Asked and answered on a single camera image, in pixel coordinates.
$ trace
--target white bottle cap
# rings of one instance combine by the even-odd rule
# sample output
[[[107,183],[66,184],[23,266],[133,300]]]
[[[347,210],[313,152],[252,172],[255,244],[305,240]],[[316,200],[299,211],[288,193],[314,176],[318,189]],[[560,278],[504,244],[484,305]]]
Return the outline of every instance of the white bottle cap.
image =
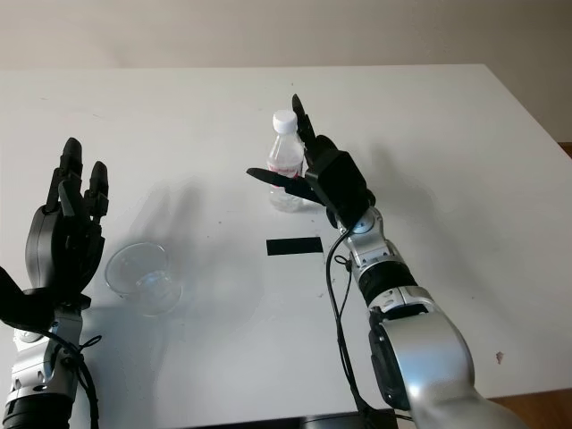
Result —
[[[298,118],[291,110],[279,110],[274,113],[272,125],[278,134],[291,134],[298,129]]]

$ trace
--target black cable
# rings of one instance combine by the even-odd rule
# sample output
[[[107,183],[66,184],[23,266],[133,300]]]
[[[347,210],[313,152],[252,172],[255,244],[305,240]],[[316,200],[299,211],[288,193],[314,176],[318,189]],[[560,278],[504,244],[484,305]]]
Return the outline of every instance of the black cable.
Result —
[[[343,327],[341,326],[341,314],[343,313],[343,308],[345,307],[346,300],[347,300],[348,294],[349,294],[349,286],[351,284],[351,261],[346,259],[345,257],[336,257],[336,262],[338,262],[339,264],[345,265],[346,269],[348,269],[348,271],[350,271],[348,287],[346,288],[346,294],[345,294],[343,303],[341,305],[341,310],[338,309],[336,297],[333,294],[332,272],[331,272],[333,254],[335,253],[336,248],[338,248],[338,246],[347,237],[349,237],[350,234],[351,234],[351,230],[346,230],[344,233],[342,233],[342,235],[340,237],[338,237],[338,239],[336,241],[333,242],[332,247],[330,248],[330,251],[328,252],[328,256],[325,260],[325,282],[326,282],[326,287],[328,289],[328,295],[330,296],[330,302],[332,303],[333,316],[334,316],[335,321],[336,321],[336,331],[337,331],[337,336],[338,336],[338,348],[340,350],[341,365],[343,367],[344,374],[346,375],[346,379],[348,380],[349,388],[351,389],[351,393],[354,397],[354,401],[356,401],[357,412],[364,416],[367,425],[371,425],[371,421],[368,420],[368,415],[373,414],[373,413],[390,414],[392,416],[395,416],[396,418],[400,418],[402,420],[408,420],[408,421],[412,422],[413,419],[409,416],[404,416],[402,414],[396,414],[390,410],[377,410],[377,409],[371,407],[369,404],[367,404],[367,402],[359,394],[359,388],[358,388],[358,384],[356,382],[356,377],[354,375],[353,368],[351,367],[351,361],[349,360],[349,353],[348,353],[348,347],[346,345],[346,338],[345,338],[345,335],[343,333]]]
[[[91,420],[90,427],[91,429],[98,429],[99,428],[99,409],[97,407],[97,394],[96,394],[96,385],[93,382],[93,378],[91,377],[91,373],[89,372],[88,366],[86,365],[83,355],[81,351],[86,347],[91,347],[98,342],[101,341],[101,335],[97,335],[92,339],[86,341],[84,344],[80,345],[79,347],[75,346],[74,344],[64,340],[59,335],[56,335],[53,332],[45,331],[45,330],[38,330],[34,331],[39,333],[40,335],[44,335],[45,337],[49,338],[50,340],[54,340],[57,342],[64,350],[66,350],[73,360],[75,361],[77,368],[77,375],[78,375],[78,383],[86,392],[89,401],[89,418]]]
[[[342,255],[336,255],[335,257],[333,257],[333,260],[336,261],[338,264],[343,265],[346,267],[346,271],[349,273],[349,277],[348,277],[348,286],[346,286],[346,294],[343,297],[343,302],[341,303],[341,308],[340,308],[340,319],[341,319],[341,315],[343,315],[343,309],[346,306],[346,302],[348,301],[348,295],[349,295],[349,286],[351,284],[351,259],[347,259],[345,257],[343,257]]]

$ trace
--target black marker strip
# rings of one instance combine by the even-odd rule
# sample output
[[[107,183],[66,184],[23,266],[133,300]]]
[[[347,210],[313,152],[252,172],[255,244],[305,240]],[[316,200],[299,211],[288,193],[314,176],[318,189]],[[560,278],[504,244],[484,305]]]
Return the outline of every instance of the black marker strip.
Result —
[[[300,239],[267,240],[268,256],[298,255],[300,253],[324,253],[319,237],[303,237]]]

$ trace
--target transparent cup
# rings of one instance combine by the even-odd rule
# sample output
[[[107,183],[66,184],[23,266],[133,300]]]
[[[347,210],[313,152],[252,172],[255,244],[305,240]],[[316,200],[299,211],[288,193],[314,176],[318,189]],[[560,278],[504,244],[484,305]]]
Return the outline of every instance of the transparent cup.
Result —
[[[105,268],[105,281],[142,315],[171,310],[182,293],[181,284],[169,275],[167,253],[155,243],[131,244],[115,253]]]

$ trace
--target white wall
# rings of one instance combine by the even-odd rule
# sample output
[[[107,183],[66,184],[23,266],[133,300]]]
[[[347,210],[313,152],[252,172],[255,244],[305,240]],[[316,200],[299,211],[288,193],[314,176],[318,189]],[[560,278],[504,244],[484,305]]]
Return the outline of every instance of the white wall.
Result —
[[[0,68],[485,63],[558,141],[571,43],[569,0],[0,0]]]

